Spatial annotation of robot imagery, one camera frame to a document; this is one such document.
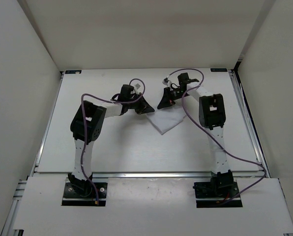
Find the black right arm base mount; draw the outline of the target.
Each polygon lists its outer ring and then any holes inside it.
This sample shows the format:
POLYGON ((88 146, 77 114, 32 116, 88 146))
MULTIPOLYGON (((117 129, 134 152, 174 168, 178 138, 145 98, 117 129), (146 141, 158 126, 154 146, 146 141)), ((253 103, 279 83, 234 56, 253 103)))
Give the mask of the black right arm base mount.
POLYGON ((210 181, 194 182, 196 208, 242 207, 232 172, 213 174, 210 181))

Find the white fabric skirt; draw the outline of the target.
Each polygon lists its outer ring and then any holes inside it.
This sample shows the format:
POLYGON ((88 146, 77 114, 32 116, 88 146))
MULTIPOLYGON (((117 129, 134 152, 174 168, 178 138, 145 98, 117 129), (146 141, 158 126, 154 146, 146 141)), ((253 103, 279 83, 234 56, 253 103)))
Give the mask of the white fabric skirt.
POLYGON ((149 122, 161 135, 183 122, 185 116, 186 113, 181 106, 172 106, 146 115, 149 122))

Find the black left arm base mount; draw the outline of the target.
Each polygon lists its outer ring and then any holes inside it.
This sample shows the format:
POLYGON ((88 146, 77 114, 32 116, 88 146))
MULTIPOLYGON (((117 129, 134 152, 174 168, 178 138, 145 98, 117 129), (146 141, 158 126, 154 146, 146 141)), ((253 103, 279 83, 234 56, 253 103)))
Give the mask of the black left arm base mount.
POLYGON ((61 205, 80 207, 105 207, 108 192, 107 182, 94 182, 97 189, 88 180, 79 180, 71 173, 65 182, 61 205))

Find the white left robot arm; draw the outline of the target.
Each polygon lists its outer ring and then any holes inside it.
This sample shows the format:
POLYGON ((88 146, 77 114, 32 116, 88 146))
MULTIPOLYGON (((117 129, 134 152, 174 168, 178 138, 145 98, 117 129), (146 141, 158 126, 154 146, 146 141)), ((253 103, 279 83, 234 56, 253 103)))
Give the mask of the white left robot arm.
POLYGON ((92 184, 87 180, 92 176, 93 145, 101 133, 104 119, 122 116, 128 110, 134 110, 139 115, 155 112, 144 99, 144 92, 138 92, 136 86, 132 85, 123 85, 120 93, 109 101, 92 96, 102 101, 100 105, 86 101, 86 96, 91 95, 86 93, 81 96, 81 105, 70 125, 76 145, 75 166, 70 176, 80 180, 75 185, 75 191, 82 197, 92 192, 92 184))

